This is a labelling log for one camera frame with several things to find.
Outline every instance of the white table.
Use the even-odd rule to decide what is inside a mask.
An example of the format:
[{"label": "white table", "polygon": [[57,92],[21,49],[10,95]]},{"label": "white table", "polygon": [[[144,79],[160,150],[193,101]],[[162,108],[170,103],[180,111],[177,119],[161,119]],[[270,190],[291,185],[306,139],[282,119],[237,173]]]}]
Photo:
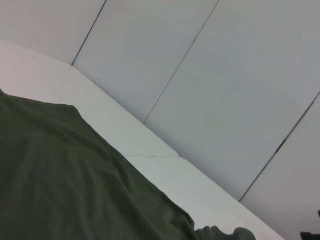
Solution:
[{"label": "white table", "polygon": [[190,214],[196,228],[216,225],[230,234],[244,227],[257,240],[283,239],[74,67],[0,40],[0,88],[18,97],[74,105],[106,141]]}]

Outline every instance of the dark green shirt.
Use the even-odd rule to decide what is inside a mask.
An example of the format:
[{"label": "dark green shirt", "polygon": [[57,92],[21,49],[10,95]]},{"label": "dark green shirt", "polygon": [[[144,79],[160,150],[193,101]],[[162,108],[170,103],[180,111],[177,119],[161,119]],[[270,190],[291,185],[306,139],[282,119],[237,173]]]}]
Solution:
[{"label": "dark green shirt", "polygon": [[100,137],[74,106],[0,90],[0,239],[255,238],[244,228],[233,235],[217,227],[194,231],[190,216]]}]

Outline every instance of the green cloth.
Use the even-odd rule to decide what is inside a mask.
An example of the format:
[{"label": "green cloth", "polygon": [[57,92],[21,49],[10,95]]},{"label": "green cloth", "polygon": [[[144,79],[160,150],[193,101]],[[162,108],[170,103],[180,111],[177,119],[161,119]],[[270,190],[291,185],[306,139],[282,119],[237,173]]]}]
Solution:
[{"label": "green cloth", "polygon": [[100,137],[74,106],[0,90],[0,239],[255,237],[244,228],[233,235],[217,227],[195,231],[190,216]]}]

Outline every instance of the white wall panel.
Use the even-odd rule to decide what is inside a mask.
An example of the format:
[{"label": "white wall panel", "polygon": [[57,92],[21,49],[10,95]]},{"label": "white wall panel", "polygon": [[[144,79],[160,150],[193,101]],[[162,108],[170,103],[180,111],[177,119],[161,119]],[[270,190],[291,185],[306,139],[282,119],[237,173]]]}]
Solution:
[{"label": "white wall panel", "polygon": [[74,66],[144,121],[217,0],[108,0]]},{"label": "white wall panel", "polygon": [[318,9],[221,0],[146,126],[240,199],[320,90]]},{"label": "white wall panel", "polygon": [[320,234],[320,102],[268,164],[241,203],[284,239]]},{"label": "white wall panel", "polygon": [[104,0],[0,0],[0,39],[72,63]]}]

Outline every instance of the gray wall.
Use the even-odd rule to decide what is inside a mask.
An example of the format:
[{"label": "gray wall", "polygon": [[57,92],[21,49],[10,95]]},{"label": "gray wall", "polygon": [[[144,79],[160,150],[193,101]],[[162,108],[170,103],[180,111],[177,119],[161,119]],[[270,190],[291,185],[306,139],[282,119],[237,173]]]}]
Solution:
[{"label": "gray wall", "polygon": [[0,39],[71,64],[104,0],[0,0]]},{"label": "gray wall", "polygon": [[319,98],[241,203],[284,239],[320,233]]},{"label": "gray wall", "polygon": [[145,125],[239,200],[320,90],[318,9],[221,0]]},{"label": "gray wall", "polygon": [[74,66],[144,122],[217,0],[108,0]]}]

